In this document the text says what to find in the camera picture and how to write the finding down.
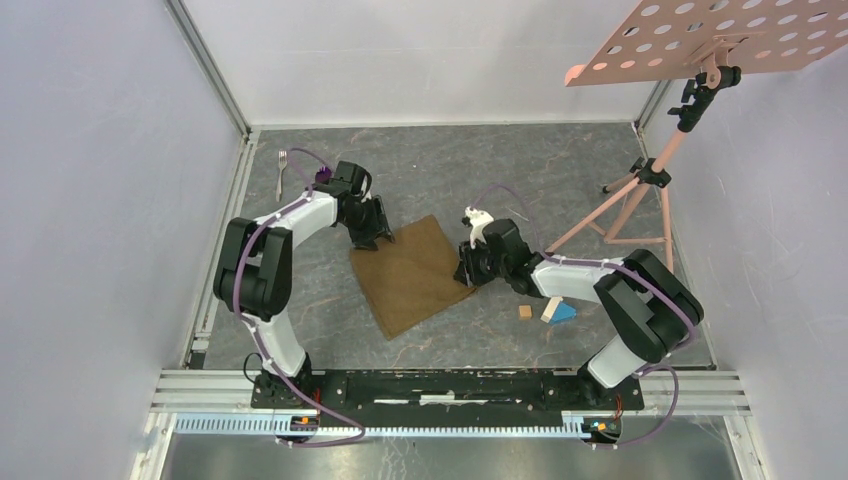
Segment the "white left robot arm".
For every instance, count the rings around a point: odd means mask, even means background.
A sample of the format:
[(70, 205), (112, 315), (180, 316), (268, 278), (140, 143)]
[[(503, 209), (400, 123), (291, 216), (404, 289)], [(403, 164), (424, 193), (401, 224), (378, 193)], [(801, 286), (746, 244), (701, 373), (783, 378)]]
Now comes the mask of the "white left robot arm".
[(247, 327), (265, 370), (278, 376), (275, 392), (290, 407), (306, 405), (313, 379), (301, 372), (308, 356), (296, 339), (287, 305), (293, 292), (294, 250), (316, 232), (342, 226), (357, 250), (392, 242), (382, 199), (371, 193), (364, 167), (342, 161), (325, 182), (255, 219), (237, 217), (225, 229), (213, 294)]

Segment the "brown cloth napkin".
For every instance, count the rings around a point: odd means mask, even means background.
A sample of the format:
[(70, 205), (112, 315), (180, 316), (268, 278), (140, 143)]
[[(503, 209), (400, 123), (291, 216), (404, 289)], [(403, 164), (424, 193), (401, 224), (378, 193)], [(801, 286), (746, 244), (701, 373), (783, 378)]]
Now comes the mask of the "brown cloth napkin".
[(354, 249), (350, 261), (383, 336), (393, 340), (475, 292), (456, 280), (456, 248), (427, 215), (403, 226), (378, 249)]

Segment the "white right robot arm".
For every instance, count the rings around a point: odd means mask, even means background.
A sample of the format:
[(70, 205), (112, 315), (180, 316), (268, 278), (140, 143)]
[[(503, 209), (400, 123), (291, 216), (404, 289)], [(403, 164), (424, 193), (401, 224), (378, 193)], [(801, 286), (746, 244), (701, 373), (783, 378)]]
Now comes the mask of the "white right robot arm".
[(480, 287), (502, 279), (521, 295), (603, 307), (616, 334), (581, 367), (577, 382), (580, 400), (591, 408), (606, 406), (627, 377), (693, 341), (704, 318), (701, 303), (648, 250), (612, 260), (572, 259), (532, 250), (510, 219), (470, 209), (462, 222), (470, 235), (458, 247), (454, 277), (460, 283)]

